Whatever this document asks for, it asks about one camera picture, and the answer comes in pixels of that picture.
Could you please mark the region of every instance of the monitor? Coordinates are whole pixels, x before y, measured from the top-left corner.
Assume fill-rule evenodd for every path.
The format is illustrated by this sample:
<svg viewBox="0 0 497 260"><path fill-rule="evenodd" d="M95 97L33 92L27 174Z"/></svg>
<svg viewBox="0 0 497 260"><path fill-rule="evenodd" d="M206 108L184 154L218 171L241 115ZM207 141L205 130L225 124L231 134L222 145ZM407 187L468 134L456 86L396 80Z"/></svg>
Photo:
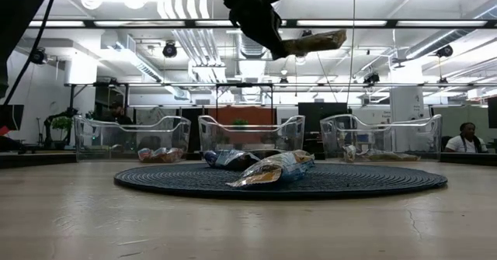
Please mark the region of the monitor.
<svg viewBox="0 0 497 260"><path fill-rule="evenodd" d="M0 128L7 127L11 131L21 129L24 105L0 106Z"/></svg>
<svg viewBox="0 0 497 260"><path fill-rule="evenodd" d="M299 102L298 114L305 116L305 132L319 132L319 121L326 117L349 113L347 103Z"/></svg>
<svg viewBox="0 0 497 260"><path fill-rule="evenodd" d="M497 97L489 98L488 102L488 128L497 128Z"/></svg>

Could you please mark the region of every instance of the round blue rug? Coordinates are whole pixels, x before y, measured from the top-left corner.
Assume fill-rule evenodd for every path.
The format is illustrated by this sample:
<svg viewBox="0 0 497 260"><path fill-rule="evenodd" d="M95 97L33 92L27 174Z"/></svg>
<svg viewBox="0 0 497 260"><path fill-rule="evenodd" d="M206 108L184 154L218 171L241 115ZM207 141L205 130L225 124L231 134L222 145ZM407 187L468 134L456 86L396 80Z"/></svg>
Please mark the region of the round blue rug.
<svg viewBox="0 0 497 260"><path fill-rule="evenodd" d="M442 175L386 166L316 164L304 179L289 184L235 189L241 172L207 164L157 165L117 173L117 185L169 195L215 199L344 199L436 189L447 184Z"/></svg>

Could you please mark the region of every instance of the wooden table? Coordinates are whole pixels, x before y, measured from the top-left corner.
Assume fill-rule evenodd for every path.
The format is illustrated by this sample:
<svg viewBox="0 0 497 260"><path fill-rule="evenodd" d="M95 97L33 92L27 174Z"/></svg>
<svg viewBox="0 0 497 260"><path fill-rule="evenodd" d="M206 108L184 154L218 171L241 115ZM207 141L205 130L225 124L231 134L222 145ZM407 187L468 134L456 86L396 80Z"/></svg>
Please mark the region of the wooden table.
<svg viewBox="0 0 497 260"><path fill-rule="evenodd" d="M373 199L190 199L113 184L128 163L0 170L0 259L497 259L497 168L410 162L446 189Z"/></svg>

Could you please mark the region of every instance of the man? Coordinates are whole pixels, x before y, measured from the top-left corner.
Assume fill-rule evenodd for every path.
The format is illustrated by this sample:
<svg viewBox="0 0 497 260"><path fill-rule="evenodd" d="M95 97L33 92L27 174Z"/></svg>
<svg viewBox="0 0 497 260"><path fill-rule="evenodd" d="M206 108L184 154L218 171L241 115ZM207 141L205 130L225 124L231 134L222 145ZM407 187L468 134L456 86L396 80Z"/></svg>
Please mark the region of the man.
<svg viewBox="0 0 497 260"><path fill-rule="evenodd" d="M476 126L473 123L462 123L461 134L447 142L445 152L488 153L485 142L474 135Z"/></svg>
<svg viewBox="0 0 497 260"><path fill-rule="evenodd" d="M122 102L114 101L110 105L110 113L112 117L108 118L105 121L117 122L121 125L133 125L133 120L131 120L131 118L127 117L124 114L124 106Z"/></svg>

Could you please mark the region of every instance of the clear plastic bin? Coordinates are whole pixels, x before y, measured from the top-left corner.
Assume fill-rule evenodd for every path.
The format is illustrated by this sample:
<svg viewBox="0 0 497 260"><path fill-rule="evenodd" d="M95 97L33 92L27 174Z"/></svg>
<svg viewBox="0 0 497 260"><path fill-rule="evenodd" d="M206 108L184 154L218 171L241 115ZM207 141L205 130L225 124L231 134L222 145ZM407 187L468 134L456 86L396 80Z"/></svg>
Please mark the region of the clear plastic bin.
<svg viewBox="0 0 497 260"><path fill-rule="evenodd" d="M418 159L440 158L441 115L390 124L365 124L356 116L345 114L330 116L320 123L327 158L342 158L344 147L348 146L354 146L356 154L366 153L365 156L356 156L356 161L412 159L407 155Z"/></svg>
<svg viewBox="0 0 497 260"><path fill-rule="evenodd" d="M222 125L211 116L199 116L200 150L302 149L304 121L305 116L293 116L281 125Z"/></svg>
<svg viewBox="0 0 497 260"><path fill-rule="evenodd" d="M75 116L76 157L81 160L133 160L143 148L178 148L185 154L191 122L165 116L153 125L120 125Z"/></svg>

